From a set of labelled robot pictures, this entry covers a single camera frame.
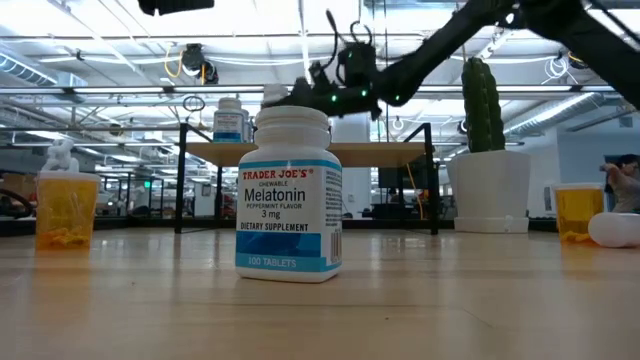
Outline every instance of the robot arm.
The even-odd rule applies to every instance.
[[[382,71],[375,66],[375,49],[370,44],[347,43],[337,56],[344,68],[344,87],[329,84],[324,69],[314,64],[310,69],[313,88],[298,79],[289,96],[265,106],[307,106],[328,116],[370,111],[375,119],[381,113],[379,99],[392,106],[405,104],[438,65],[483,26],[498,23],[526,27],[561,42],[640,108],[640,72],[635,70],[640,53],[589,16],[580,0],[520,0],[515,5],[514,0],[470,0],[416,51]],[[514,21],[506,23],[509,14]]]

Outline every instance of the bottle label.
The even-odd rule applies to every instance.
[[[236,266],[324,272],[342,264],[342,167],[327,160],[241,163]]]
[[[216,111],[213,142],[239,143],[243,138],[244,116],[241,114]]]

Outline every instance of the white plant pot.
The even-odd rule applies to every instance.
[[[447,163],[458,209],[456,231],[526,233],[529,155],[500,150],[459,155]]]

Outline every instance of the wooden table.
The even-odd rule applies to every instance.
[[[187,152],[217,166],[238,166],[254,144],[189,143]],[[424,155],[424,143],[332,143],[328,149],[343,167],[400,167]]]
[[[234,231],[0,241],[3,360],[635,360],[640,251],[345,231],[323,284],[239,278]]]

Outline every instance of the white bottle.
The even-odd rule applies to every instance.
[[[604,247],[640,246],[640,215],[597,214],[589,221],[589,236]]]
[[[249,124],[249,111],[242,109],[242,142],[251,142],[251,125]]]
[[[236,98],[218,100],[213,114],[213,142],[241,143],[244,133],[242,102]]]
[[[342,265],[342,165],[320,111],[279,106],[256,117],[258,149],[238,165],[236,272],[323,282]]]

